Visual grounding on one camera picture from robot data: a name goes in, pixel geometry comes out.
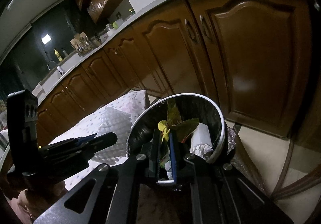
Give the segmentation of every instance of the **polka dot cloth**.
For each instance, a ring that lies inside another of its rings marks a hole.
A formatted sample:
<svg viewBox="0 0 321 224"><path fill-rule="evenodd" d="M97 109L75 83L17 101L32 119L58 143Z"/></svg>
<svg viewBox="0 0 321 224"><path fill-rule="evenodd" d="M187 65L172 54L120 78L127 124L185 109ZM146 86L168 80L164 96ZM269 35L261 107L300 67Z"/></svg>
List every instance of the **polka dot cloth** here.
<svg viewBox="0 0 321 224"><path fill-rule="evenodd" d="M148 106L149 99L146 90L127 93L86 116L74 127L50 143L95 133L97 133L97 136L106 132L114 132L117 135L118 140L115 145L97 152L95 156L88 161L89 167L65 180L67 190L74 187L102 162L117 165L126 160L126 141L130 129L136 119Z"/></svg>

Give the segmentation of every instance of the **bright light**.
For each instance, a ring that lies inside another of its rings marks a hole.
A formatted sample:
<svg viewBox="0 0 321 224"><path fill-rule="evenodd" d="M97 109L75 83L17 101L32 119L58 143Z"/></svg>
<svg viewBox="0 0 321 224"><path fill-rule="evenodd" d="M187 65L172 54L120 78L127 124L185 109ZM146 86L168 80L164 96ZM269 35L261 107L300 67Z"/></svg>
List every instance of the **bright light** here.
<svg viewBox="0 0 321 224"><path fill-rule="evenodd" d="M41 40L42 40L43 44L47 44L51 40L51 37L47 34Z"/></svg>

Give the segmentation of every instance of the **white rim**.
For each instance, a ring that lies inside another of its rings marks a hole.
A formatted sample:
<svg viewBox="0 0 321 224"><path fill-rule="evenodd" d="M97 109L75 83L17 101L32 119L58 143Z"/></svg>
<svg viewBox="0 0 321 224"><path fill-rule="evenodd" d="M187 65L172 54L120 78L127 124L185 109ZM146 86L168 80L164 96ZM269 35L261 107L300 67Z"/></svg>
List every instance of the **white rim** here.
<svg viewBox="0 0 321 224"><path fill-rule="evenodd" d="M170 99L170 98L173 98L173 97L177 97L177 96L197 96L197 97L201 97L207 101L209 101L211 104L213 104L216 108L216 110L218 111L219 113L219 117L221 119L221 135L219 137L219 141L217 143L217 146L214 150L214 152L212 153L211 157L209 158L209 160L207 161L208 163L214 163L216 161L216 159L219 157L219 155L221 154L222 152L222 149L223 149L223 146L224 146L224 139L225 139L225 123L224 123L224 117L223 117L223 114L221 112L221 110L219 109L218 105L211 99L209 99L208 97L206 96L203 96L203 95L200 95L200 94L195 94L195 93L183 93L183 94L176 94L176 95L172 95L172 96L168 96L168 97L165 97L163 99L160 99L158 100L155 104L151 105L150 107L148 107L137 119L136 121L134 122L133 126L132 126L132 129L130 130L130 133L129 133L129 136L130 134L132 133L132 130L134 129L134 126L136 125L136 123L138 122L138 120L147 112L149 111L150 109L152 109L154 106L156 106L157 104L167 100L167 99ZM126 157L128 158L128 141L129 141L129 136L127 138L127 141L126 141Z"/></svg>

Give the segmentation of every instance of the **screw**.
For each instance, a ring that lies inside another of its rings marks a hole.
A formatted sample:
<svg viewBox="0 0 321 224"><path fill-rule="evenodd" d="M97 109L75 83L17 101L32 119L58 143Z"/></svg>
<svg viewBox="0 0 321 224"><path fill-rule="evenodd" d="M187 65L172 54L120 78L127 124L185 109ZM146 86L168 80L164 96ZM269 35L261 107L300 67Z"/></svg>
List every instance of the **screw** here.
<svg viewBox="0 0 321 224"><path fill-rule="evenodd" d="M140 154L138 154L138 155L136 156L136 159L139 160L139 161L143 161L143 160L146 159L146 155L140 153Z"/></svg>
<svg viewBox="0 0 321 224"><path fill-rule="evenodd" d="M98 170L99 171L108 171L110 166L106 163L99 164Z"/></svg>
<svg viewBox="0 0 321 224"><path fill-rule="evenodd" d="M233 166L229 163L224 163L223 164L223 169L226 171L230 171L233 168Z"/></svg>
<svg viewBox="0 0 321 224"><path fill-rule="evenodd" d="M185 154L185 158L186 158L187 160L193 160L193 159L195 158L195 154L193 154L193 153L187 153L187 154Z"/></svg>

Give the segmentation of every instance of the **yellow bottle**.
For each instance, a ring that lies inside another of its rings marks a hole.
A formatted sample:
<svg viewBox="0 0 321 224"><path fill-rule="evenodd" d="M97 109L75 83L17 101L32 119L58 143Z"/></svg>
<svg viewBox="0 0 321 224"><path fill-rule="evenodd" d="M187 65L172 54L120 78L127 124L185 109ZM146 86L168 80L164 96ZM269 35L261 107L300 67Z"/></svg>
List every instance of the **yellow bottle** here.
<svg viewBox="0 0 321 224"><path fill-rule="evenodd" d="M62 57L61 55L59 54L59 52L54 48L54 51L55 51L55 55L57 56L59 62L62 61Z"/></svg>

